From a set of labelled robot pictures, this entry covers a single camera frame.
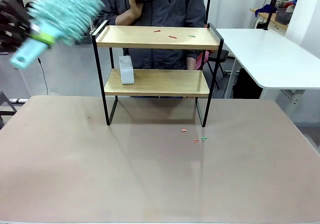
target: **pink bag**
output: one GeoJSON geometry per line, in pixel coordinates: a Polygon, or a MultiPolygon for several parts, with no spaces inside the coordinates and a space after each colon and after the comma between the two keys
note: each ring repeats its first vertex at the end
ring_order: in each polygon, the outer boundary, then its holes
{"type": "MultiPolygon", "coordinates": [[[[203,52],[201,52],[200,56],[198,56],[196,60],[196,67],[195,67],[196,70],[199,70],[201,67],[202,55],[203,55],[203,52]]],[[[209,59],[209,52],[205,51],[204,63],[206,63],[208,59],[209,59]]]]}

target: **two-tier wooden shelf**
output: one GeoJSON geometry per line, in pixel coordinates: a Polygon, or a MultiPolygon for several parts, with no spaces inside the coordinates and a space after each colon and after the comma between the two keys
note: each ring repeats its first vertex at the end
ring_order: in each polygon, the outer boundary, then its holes
{"type": "Polygon", "coordinates": [[[208,28],[112,26],[108,25],[108,21],[104,21],[93,33],[92,43],[108,126],[111,124],[118,96],[193,97],[196,98],[202,126],[206,125],[219,63],[216,63],[214,71],[210,68],[212,73],[210,88],[202,72],[204,58],[202,58],[200,70],[135,69],[134,84],[123,85],[120,70],[115,69],[112,48],[201,50],[203,52],[213,50],[218,51],[217,60],[219,60],[224,40],[211,24],[208,25],[208,28]],[[103,81],[98,53],[98,48],[101,47],[108,47],[110,51],[112,70],[106,85],[103,81]],[[115,96],[110,116],[106,95],[115,96]],[[208,98],[203,119],[198,98],[208,98]]]}

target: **black bag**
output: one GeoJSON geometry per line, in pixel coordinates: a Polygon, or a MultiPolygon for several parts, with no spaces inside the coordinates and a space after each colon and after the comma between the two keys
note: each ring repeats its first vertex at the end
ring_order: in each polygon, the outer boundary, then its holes
{"type": "Polygon", "coordinates": [[[256,84],[248,72],[241,68],[236,84],[233,87],[234,99],[259,99],[262,88],[256,84]]]}

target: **plastic bin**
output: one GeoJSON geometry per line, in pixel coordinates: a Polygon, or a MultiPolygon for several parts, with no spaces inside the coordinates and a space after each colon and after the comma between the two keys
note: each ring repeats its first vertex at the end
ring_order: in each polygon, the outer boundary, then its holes
{"type": "Polygon", "coordinates": [[[292,18],[293,12],[286,12],[286,8],[278,8],[276,12],[275,21],[283,25],[288,25],[292,18]]]}

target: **jacket sleeve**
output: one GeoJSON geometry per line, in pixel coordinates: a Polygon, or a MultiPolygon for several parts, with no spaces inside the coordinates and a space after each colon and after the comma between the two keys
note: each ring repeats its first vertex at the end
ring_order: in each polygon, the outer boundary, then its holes
{"type": "Polygon", "coordinates": [[[97,25],[101,25],[105,20],[109,21],[109,25],[116,24],[116,18],[119,15],[117,9],[117,1],[116,0],[102,0],[104,4],[104,8],[102,9],[100,15],[98,16],[97,25]]]}
{"type": "MultiPolygon", "coordinates": [[[[186,13],[184,26],[186,28],[204,28],[206,22],[206,7],[204,0],[185,0],[186,13]]],[[[188,51],[187,57],[197,59],[200,51],[188,51]]]]}

